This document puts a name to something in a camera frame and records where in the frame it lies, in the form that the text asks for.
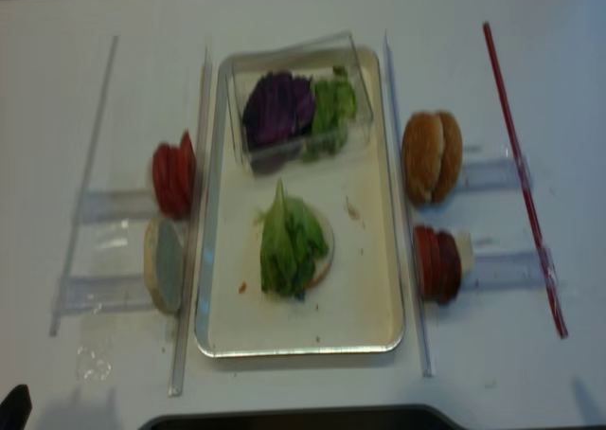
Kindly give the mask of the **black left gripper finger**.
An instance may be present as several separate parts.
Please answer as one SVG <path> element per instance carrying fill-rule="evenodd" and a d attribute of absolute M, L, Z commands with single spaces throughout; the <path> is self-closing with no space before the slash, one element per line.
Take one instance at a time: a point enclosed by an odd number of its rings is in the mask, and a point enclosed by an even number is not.
<path fill-rule="evenodd" d="M 32 410 L 32 402 L 27 385 L 18 385 L 6 396 L 0 405 L 0 429 L 24 430 Z"/>

